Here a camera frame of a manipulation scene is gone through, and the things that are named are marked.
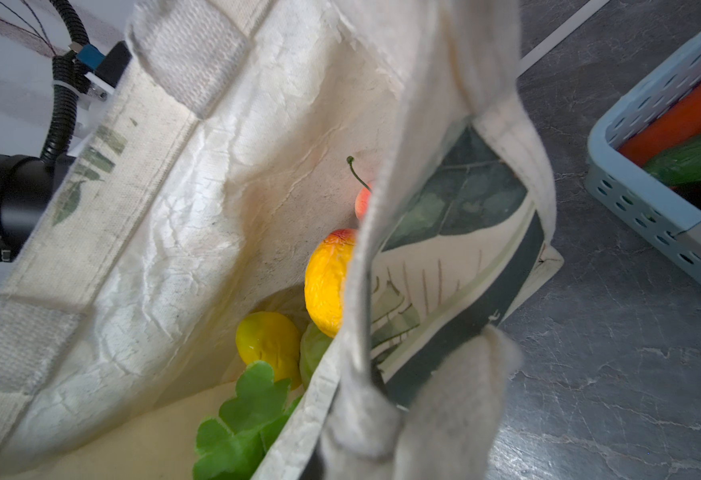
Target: zip tie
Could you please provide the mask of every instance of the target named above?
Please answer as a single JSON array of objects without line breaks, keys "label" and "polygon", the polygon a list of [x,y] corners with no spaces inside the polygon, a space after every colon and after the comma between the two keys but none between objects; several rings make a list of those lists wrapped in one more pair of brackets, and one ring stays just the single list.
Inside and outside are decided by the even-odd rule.
[{"label": "zip tie", "polygon": [[70,83],[63,82],[62,80],[52,80],[52,86],[55,86],[55,85],[57,85],[59,87],[67,88],[69,91],[72,91],[73,93],[75,93],[76,96],[79,98],[82,96],[82,93],[80,91],[78,91],[76,89],[76,87],[74,87]]},{"label": "zip tie", "polygon": [[590,0],[586,5],[583,5],[574,15],[567,18],[566,22],[554,30],[552,34],[548,35],[545,40],[538,43],[531,52],[524,55],[524,58],[519,62],[519,72],[516,76],[520,77],[522,73],[529,70],[540,58],[553,50],[557,44],[561,43],[564,38],[567,38],[570,33],[574,32],[608,2],[609,0]]}]

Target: white line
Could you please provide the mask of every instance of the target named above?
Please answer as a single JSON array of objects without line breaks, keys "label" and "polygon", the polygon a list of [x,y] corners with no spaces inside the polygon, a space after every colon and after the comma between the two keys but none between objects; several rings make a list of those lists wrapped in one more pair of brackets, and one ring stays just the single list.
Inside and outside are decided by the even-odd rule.
[{"label": "white line", "polygon": [[570,33],[574,32],[577,27],[585,23],[588,18],[591,18],[593,14],[606,5],[607,2],[609,2],[609,0],[590,0],[586,5],[583,5],[575,12],[574,15],[567,18],[566,22],[554,30],[552,34],[548,35],[546,39],[533,48],[530,53],[524,55],[524,58],[519,62],[519,73],[517,76],[520,77],[522,73],[529,70],[529,67],[553,50],[557,44],[561,43],[562,40],[568,37]]}]

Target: dark gray marble surface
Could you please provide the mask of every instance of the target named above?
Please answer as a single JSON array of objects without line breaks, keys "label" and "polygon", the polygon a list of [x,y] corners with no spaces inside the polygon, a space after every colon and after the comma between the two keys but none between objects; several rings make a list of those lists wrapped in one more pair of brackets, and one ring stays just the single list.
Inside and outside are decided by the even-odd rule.
[{"label": "dark gray marble surface", "polygon": [[[523,3],[525,48],[583,3]],[[701,286],[583,188],[595,121],[700,30],[701,0],[612,0],[519,79],[566,264],[502,325],[526,362],[490,480],[701,479]]]}]

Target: basket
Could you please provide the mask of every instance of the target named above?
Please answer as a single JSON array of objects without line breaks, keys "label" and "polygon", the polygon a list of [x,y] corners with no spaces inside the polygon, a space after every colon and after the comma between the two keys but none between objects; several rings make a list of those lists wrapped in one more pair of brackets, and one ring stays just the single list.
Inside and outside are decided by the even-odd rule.
[{"label": "basket", "polygon": [[701,210],[616,149],[663,116],[701,81],[701,33],[596,122],[586,190],[701,284]]}]

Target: yellow lemon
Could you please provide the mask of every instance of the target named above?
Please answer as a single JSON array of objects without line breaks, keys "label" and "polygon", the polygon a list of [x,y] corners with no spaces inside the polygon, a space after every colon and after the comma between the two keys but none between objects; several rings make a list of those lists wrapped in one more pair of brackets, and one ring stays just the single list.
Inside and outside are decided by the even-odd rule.
[{"label": "yellow lemon", "polygon": [[334,338],[343,324],[343,291],[356,230],[335,230],[310,256],[305,271],[305,306],[318,330]]},{"label": "yellow lemon", "polygon": [[277,312],[247,315],[236,329],[236,349],[244,363],[263,360],[273,367],[274,382],[291,379],[291,389],[300,379],[300,331],[286,316]]}]

